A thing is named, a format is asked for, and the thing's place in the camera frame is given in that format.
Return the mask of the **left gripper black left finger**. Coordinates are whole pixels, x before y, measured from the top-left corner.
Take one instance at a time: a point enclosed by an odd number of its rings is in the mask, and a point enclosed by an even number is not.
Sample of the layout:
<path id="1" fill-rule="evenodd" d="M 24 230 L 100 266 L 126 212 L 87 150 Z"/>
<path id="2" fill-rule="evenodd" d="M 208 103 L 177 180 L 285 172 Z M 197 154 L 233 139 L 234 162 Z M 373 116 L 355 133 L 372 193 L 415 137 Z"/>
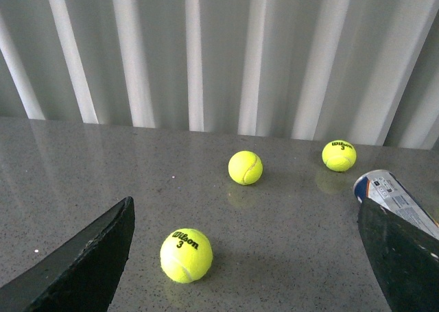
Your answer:
<path id="1" fill-rule="evenodd" d="M 134 232 L 126 197 L 35 266 L 1 287 L 2 311 L 107 311 Z"/>

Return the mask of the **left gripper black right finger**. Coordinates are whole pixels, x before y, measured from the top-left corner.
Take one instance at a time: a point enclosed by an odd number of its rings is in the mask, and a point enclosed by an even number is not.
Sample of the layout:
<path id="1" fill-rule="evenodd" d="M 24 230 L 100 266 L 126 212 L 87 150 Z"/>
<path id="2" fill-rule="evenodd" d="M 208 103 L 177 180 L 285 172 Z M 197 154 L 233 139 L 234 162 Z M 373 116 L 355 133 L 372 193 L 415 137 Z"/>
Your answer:
<path id="1" fill-rule="evenodd" d="M 367 197 L 358 228 L 390 309 L 437 311 L 438 240 Z"/>

